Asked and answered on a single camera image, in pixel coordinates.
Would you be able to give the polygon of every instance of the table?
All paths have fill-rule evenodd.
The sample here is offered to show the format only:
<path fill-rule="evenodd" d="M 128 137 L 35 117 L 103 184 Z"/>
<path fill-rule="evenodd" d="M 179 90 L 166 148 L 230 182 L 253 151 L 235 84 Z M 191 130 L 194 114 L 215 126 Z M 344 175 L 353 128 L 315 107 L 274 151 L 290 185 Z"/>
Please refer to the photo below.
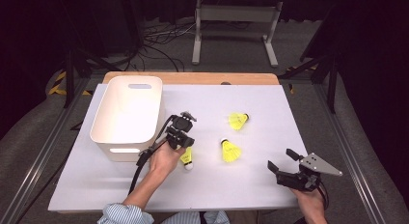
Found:
<path fill-rule="evenodd" d="M 278 85 L 275 75 L 109 72 L 103 80 L 105 84 L 98 85 L 95 90 L 49 210 L 102 210 L 106 204 L 121 202 L 126 197 L 136 170 L 135 163 L 110 161 L 90 138 L 92 122 L 106 83 L 110 78 L 123 74 L 160 77 L 164 82 L 166 116 L 176 113 L 177 105 L 183 103 L 182 107 L 189 108 L 198 118 L 189 132 L 196 139 L 192 148 L 195 167 L 187 171 L 180 163 L 153 194 L 147 211 L 260 210 L 297 206 L 292 193 L 277 185 L 274 174 L 267 169 L 267 160 L 272 160 L 283 171 L 297 172 L 298 164 L 286 156 L 286 148 L 307 154 L 283 88 Z M 222 82 L 235 85 L 217 85 Z M 243 99 L 231 97 L 232 92 L 242 95 Z M 194 97 L 198 94 L 200 102 L 195 102 Z M 206 103 L 206 98 L 216 94 L 219 102 Z M 240 132 L 232 130 L 224 119 L 229 115 L 225 111 L 231 109 L 232 103 L 234 108 L 245 108 L 250 114 L 249 123 Z M 265 112 L 276 115 L 266 116 Z M 242 156 L 233 163 L 221 160 L 219 141 L 223 137 L 242 148 Z"/>

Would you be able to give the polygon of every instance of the metal stand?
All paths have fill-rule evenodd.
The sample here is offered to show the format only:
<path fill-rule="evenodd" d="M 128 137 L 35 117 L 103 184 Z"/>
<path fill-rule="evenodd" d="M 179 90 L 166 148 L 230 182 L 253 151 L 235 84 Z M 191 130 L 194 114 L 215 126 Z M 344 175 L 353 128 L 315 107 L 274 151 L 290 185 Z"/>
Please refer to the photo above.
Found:
<path fill-rule="evenodd" d="M 202 20 L 224 20 L 224 21 L 250 21 L 250 22 L 269 22 L 270 31 L 262 37 L 265 50 L 267 51 L 270 65 L 273 68 L 278 67 L 276 54 L 274 53 L 271 40 L 276 30 L 280 12 L 283 3 L 277 3 L 276 7 L 244 7 L 244 6 L 218 6 L 202 5 L 202 0 L 196 2 L 196 37 L 193 46 L 192 64 L 198 65 L 201 59 Z"/>

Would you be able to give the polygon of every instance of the human hand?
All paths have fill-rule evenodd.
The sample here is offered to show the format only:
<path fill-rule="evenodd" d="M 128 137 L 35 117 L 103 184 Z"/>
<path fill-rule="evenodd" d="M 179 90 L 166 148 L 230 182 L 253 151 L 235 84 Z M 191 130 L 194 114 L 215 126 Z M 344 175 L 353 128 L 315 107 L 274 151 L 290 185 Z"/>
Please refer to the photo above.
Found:
<path fill-rule="evenodd" d="M 324 216 L 324 200 L 317 189 L 312 192 L 290 189 L 298 200 L 298 206 L 309 224 L 326 224 Z"/>
<path fill-rule="evenodd" d="M 166 178 L 177 167 L 177 162 L 185 151 L 185 148 L 172 149 L 166 141 L 150 158 L 150 173 L 156 173 Z"/>

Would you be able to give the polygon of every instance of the black curtain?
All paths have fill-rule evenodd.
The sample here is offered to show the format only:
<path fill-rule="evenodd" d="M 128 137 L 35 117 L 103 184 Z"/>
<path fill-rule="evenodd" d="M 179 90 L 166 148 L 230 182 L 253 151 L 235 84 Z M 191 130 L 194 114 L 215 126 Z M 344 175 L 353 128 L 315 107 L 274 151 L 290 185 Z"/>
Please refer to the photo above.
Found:
<path fill-rule="evenodd" d="M 0 0 L 0 138 L 45 100 L 63 61 L 59 27 L 42 0 Z"/>
<path fill-rule="evenodd" d="M 337 54 L 355 112 L 407 207 L 408 14 L 406 0 L 353 0 L 336 6 L 304 53 L 313 58 Z"/>

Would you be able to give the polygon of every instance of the wrist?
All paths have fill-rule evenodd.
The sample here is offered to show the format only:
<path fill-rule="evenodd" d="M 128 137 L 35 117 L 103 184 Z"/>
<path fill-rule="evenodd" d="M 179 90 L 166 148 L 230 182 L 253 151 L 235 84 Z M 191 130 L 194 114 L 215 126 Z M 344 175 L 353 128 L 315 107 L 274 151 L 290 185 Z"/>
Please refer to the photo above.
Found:
<path fill-rule="evenodd" d="M 306 221 L 308 224 L 327 224 L 327 220 L 325 219 L 324 215 L 306 217 Z"/>

